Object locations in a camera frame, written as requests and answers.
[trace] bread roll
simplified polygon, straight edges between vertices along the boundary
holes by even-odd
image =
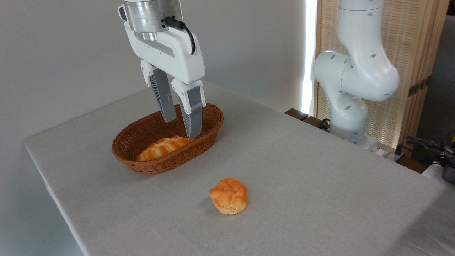
[[[172,138],[161,138],[156,143],[150,144],[146,150],[142,151],[136,157],[136,162],[150,161],[165,156],[188,144],[188,142],[188,138],[183,138],[178,135]]]
[[[208,192],[215,207],[224,215],[234,215],[246,209],[248,190],[234,178],[220,181],[216,188]]]

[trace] black cable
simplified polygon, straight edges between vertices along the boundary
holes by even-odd
[[[194,41],[194,37],[193,37],[193,34],[191,33],[191,31],[187,28],[187,26],[185,25],[185,23],[183,21],[180,21],[180,20],[176,20],[174,19],[173,17],[167,17],[165,20],[164,20],[164,23],[166,25],[168,25],[169,27],[173,27],[175,29],[180,29],[180,30],[185,30],[188,35],[190,36],[190,41],[191,41],[191,55],[194,54],[195,50],[196,50],[196,43]]]
[[[438,157],[438,158],[436,158],[436,157],[427,156],[427,155],[424,155],[424,154],[422,154],[422,153],[419,153],[419,152],[417,152],[417,151],[415,151],[415,150],[412,150],[412,149],[410,149],[410,148],[407,148],[407,147],[405,147],[405,146],[403,146],[403,145],[401,145],[401,144],[398,144],[398,145],[401,146],[402,148],[404,148],[404,149],[410,151],[410,152],[413,152],[413,153],[415,153],[415,154],[421,156],[421,157],[424,157],[424,158],[433,160],[434,162],[438,162],[438,163],[440,163],[440,164],[448,164],[450,167],[455,168],[455,163],[454,163],[453,161],[447,161],[447,160],[445,160],[445,159],[447,159],[447,158],[443,158],[443,157]]]
[[[319,129],[326,128],[328,130],[329,126],[330,126],[330,119],[324,118],[324,119],[322,119],[322,123],[321,123],[321,126],[319,127]]]
[[[183,26],[183,28],[188,32],[188,35],[190,36],[190,41],[191,41],[191,55],[194,54],[194,51],[196,50],[196,43],[194,42],[194,37],[191,31],[187,28],[187,26]]]

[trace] braided bread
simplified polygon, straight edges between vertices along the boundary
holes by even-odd
[[[150,161],[165,156],[188,144],[188,142],[188,138],[183,138],[178,135],[172,138],[161,138],[156,143],[150,144],[146,150],[142,151],[136,157],[136,162]]]
[[[246,209],[248,190],[234,178],[220,181],[216,188],[208,192],[215,207],[224,215],[234,215]]]

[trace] gray tablecloth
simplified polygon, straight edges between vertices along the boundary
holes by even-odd
[[[224,112],[216,143],[145,176],[111,143],[158,111],[143,91],[25,142],[87,255],[453,255],[455,192],[271,108],[204,83]],[[234,177],[249,205],[222,215],[208,191]]]

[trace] robotic arm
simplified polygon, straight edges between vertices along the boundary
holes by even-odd
[[[180,100],[189,139],[200,135],[206,106],[201,48],[182,20],[179,0],[126,0],[118,7],[134,53],[142,59],[147,87],[153,89],[165,122],[176,119],[167,74]]]
[[[313,67],[329,101],[330,133],[378,154],[378,141],[366,135],[361,98],[386,101],[399,86],[382,45],[383,11],[384,0],[339,0],[337,35],[348,53],[324,51]]]

